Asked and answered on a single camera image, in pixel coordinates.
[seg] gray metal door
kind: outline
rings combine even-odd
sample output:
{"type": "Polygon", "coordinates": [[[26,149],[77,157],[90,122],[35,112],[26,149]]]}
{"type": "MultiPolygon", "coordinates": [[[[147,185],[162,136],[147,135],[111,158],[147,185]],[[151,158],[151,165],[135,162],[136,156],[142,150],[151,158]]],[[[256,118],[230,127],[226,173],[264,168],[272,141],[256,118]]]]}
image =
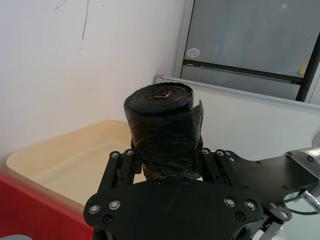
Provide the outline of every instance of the gray metal door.
{"type": "Polygon", "coordinates": [[[195,0],[184,58],[302,77],[320,0],[195,0]]]}

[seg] sticker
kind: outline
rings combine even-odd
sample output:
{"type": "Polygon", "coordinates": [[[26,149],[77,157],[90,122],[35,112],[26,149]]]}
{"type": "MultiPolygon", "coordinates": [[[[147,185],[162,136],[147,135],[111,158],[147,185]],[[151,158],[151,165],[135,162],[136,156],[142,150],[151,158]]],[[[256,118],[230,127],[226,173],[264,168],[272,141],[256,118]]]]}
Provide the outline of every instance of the sticker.
{"type": "Polygon", "coordinates": [[[196,57],[199,57],[200,50],[198,48],[191,48],[191,49],[188,50],[188,52],[186,54],[190,58],[196,58],[196,57]]]}
{"type": "Polygon", "coordinates": [[[299,191],[297,191],[295,193],[288,194],[287,196],[285,196],[284,201],[289,200],[289,199],[293,199],[298,195],[299,195],[299,191]]]}

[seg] roll of garbage bags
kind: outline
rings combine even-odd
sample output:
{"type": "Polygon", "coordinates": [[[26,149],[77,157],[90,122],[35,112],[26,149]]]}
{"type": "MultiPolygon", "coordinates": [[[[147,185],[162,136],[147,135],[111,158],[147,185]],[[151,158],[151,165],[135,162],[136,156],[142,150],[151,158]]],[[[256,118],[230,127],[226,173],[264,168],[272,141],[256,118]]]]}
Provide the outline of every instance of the roll of garbage bags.
{"type": "Polygon", "coordinates": [[[193,90],[174,82],[146,86],[125,100],[125,115],[147,180],[199,177],[193,161],[204,110],[201,101],[196,107],[193,103],[193,90]]]}

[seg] red surface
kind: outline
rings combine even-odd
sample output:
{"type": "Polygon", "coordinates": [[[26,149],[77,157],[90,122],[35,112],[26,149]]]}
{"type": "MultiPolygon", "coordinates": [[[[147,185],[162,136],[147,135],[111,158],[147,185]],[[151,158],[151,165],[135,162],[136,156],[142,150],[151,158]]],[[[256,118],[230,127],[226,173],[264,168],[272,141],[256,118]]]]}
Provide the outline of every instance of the red surface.
{"type": "Polygon", "coordinates": [[[83,216],[0,174],[0,238],[92,240],[83,216]]]}

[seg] cream plastic tub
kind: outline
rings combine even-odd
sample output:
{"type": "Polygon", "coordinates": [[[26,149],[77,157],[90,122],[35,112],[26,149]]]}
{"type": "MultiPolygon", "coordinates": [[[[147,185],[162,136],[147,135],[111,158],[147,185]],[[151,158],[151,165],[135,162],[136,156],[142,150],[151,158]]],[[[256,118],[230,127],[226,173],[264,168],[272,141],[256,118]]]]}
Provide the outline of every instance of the cream plastic tub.
{"type": "MultiPolygon", "coordinates": [[[[130,148],[126,122],[103,121],[13,153],[8,172],[26,185],[82,212],[97,192],[112,151],[130,148]]],[[[134,182],[145,181],[143,174],[134,182]]]]}

